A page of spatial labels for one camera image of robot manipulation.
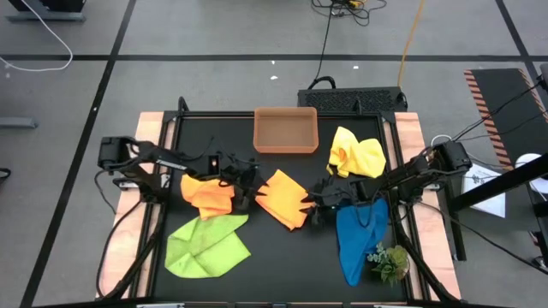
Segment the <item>cloth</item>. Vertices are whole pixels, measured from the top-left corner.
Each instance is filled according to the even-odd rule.
[[[232,211],[231,198],[234,197],[234,187],[221,187],[219,180],[198,181],[183,175],[181,192],[187,202],[200,209],[202,220],[229,214]]]
[[[339,176],[344,178],[350,173],[376,178],[383,174],[386,158],[378,140],[366,139],[358,143],[352,132],[338,127],[329,164],[337,166]]]
[[[257,196],[255,201],[289,230],[302,227],[307,213],[301,210],[313,206],[312,202],[301,202],[308,196],[307,191],[280,169],[276,170],[266,184],[268,186],[259,189],[266,196]]]
[[[165,268],[181,278],[224,275],[251,256],[234,232],[246,221],[247,215],[194,218],[168,237]]]
[[[375,246],[383,240],[387,225],[388,205],[384,199],[371,206],[345,206],[337,212],[339,261],[350,286],[355,287],[360,282],[366,255],[376,251]]]

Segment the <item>orange striped tape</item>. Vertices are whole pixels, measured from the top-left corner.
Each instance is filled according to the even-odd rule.
[[[525,80],[525,83],[528,87],[532,87],[531,81],[529,81],[529,78],[525,75],[523,70],[518,69],[520,71],[521,77]],[[533,96],[534,102],[537,104],[537,107],[539,107],[540,112],[545,112],[542,116],[545,118],[545,122],[548,123],[548,115],[546,114],[546,108],[545,106],[540,102],[539,94],[537,93],[537,90],[532,90],[531,94]]]
[[[491,140],[493,149],[495,150],[495,155],[497,155],[498,162],[503,165],[504,169],[512,170],[514,167],[512,167],[512,162],[508,157],[508,152],[504,148],[503,141],[500,139],[500,136],[497,135],[497,127],[495,127],[495,122],[489,115],[489,109],[487,108],[487,104],[483,99],[483,95],[481,95],[481,89],[478,86],[476,78],[474,77],[474,73],[471,70],[467,69],[464,71],[464,78],[466,79],[468,88],[472,93],[472,97],[474,98],[474,102],[476,103],[476,107],[478,108],[479,115],[481,117],[487,117],[487,119],[485,119],[484,121],[484,127],[487,133],[490,134],[489,139]]]

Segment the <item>blue cloth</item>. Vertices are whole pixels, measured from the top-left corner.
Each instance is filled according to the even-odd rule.
[[[358,221],[358,216],[365,227]],[[345,206],[337,212],[339,261],[350,286],[355,287],[360,282],[366,255],[376,251],[387,225],[388,205],[381,198],[372,206]]]

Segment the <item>orange cloth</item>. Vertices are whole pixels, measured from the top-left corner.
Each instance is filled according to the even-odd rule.
[[[265,193],[266,196],[255,197],[257,203],[289,230],[302,227],[307,219],[307,213],[300,210],[313,206],[313,202],[301,202],[308,196],[307,191],[282,170],[277,170],[266,184],[268,186],[259,189],[259,192]]]
[[[182,197],[200,210],[200,218],[229,214],[232,211],[234,187],[220,187],[219,180],[198,181],[188,175],[181,179]]]

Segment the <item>green leaves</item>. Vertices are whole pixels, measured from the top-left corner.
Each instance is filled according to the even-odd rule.
[[[408,252],[399,245],[385,250],[383,243],[378,243],[377,253],[369,254],[367,261],[378,264],[372,271],[380,273],[381,281],[388,281],[391,287],[408,272]]]
[[[394,248],[388,248],[388,255],[397,265],[397,267],[407,268],[408,267],[408,252],[401,246],[396,246]]]

